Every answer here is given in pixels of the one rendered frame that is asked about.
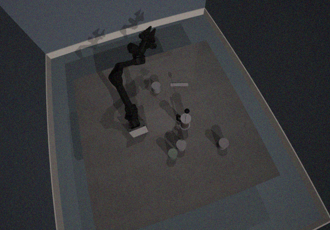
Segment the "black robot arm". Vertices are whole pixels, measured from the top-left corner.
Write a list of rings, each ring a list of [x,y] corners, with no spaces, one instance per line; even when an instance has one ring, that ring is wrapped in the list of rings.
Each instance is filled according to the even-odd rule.
[[[147,43],[147,49],[150,47],[150,49],[156,49],[157,44],[152,44],[148,41]],[[130,102],[130,99],[127,95],[127,92],[123,86],[123,68],[128,67],[131,65],[141,65],[145,63],[145,49],[141,48],[140,46],[137,46],[133,43],[129,43],[127,46],[128,52],[132,53],[133,59],[126,62],[120,62],[117,63],[114,67],[114,69],[109,74],[109,81],[111,84],[117,89],[118,93],[120,94],[124,104],[125,104],[125,119],[128,120],[131,129],[139,127],[140,122],[138,120],[138,109],[135,104],[132,104]],[[139,56],[139,57],[137,57]]]

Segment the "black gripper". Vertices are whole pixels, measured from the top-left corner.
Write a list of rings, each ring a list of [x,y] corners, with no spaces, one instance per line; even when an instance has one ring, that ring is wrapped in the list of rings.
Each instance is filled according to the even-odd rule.
[[[148,41],[150,43],[155,42],[154,34],[155,34],[156,29],[154,29],[150,32],[151,28],[152,28],[152,26],[148,27],[145,31],[139,33],[139,35],[138,35],[138,37],[140,39],[142,39],[141,43],[139,43],[139,46],[145,50],[147,49],[146,46],[147,46]]]

